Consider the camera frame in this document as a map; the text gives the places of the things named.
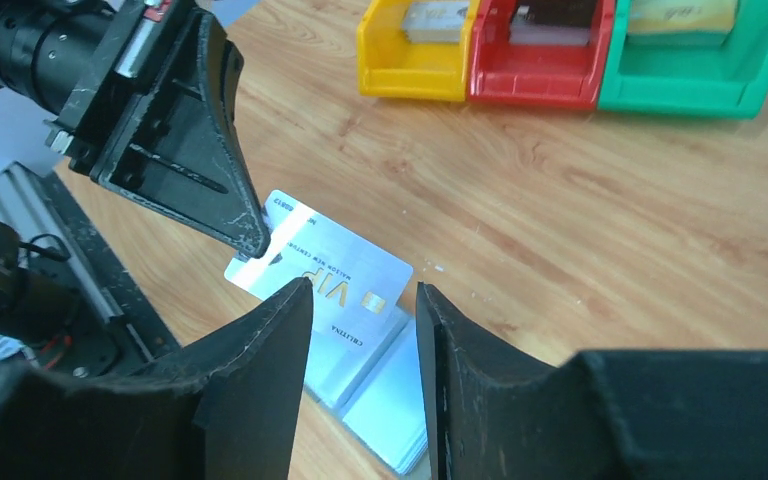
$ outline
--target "wooden table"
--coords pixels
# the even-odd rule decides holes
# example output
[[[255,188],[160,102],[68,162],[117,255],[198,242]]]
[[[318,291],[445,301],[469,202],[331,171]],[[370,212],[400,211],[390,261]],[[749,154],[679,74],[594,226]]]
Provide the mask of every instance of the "wooden table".
[[[768,348],[768,102],[729,122],[362,98],[365,8],[265,0],[231,27],[261,198],[291,193],[548,362],[589,347]],[[230,248],[60,173],[183,343],[256,305],[223,278]],[[291,478],[379,477],[305,398]]]

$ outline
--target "green bin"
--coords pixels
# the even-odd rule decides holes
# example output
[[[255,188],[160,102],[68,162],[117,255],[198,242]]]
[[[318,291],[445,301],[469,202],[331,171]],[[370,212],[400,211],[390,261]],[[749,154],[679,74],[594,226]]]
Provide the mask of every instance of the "green bin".
[[[740,0],[715,47],[631,45],[632,0],[617,0],[599,108],[751,118],[768,92],[768,0]]]

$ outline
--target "yellow bin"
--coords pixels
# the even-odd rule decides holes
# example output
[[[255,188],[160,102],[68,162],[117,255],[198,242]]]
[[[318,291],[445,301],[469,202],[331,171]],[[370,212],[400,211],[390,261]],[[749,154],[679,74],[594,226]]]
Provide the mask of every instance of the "yellow bin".
[[[470,0],[457,45],[411,44],[402,31],[411,3],[372,0],[357,31],[358,90],[374,97],[464,101],[472,24],[480,0]]]

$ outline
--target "colorful bin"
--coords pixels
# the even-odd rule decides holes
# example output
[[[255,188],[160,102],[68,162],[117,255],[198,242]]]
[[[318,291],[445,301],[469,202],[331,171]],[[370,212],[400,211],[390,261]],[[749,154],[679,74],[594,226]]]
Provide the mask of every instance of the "colorful bin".
[[[768,0],[740,0],[719,47],[626,42],[631,0],[618,0],[599,108],[754,117],[768,92]]]
[[[372,0],[357,31],[358,89],[363,95],[459,102],[466,99],[472,25],[470,2],[460,42],[414,45],[402,32],[411,2]]]
[[[596,109],[611,43],[614,0],[599,0],[586,47],[511,45],[516,0],[483,0],[472,29],[468,98]]]

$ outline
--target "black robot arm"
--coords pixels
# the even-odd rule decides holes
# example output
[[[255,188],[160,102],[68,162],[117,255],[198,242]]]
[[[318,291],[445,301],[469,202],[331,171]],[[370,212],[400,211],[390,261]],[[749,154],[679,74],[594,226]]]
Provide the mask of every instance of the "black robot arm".
[[[195,0],[0,0],[0,88],[104,188],[261,257],[269,230],[234,127],[240,52]]]

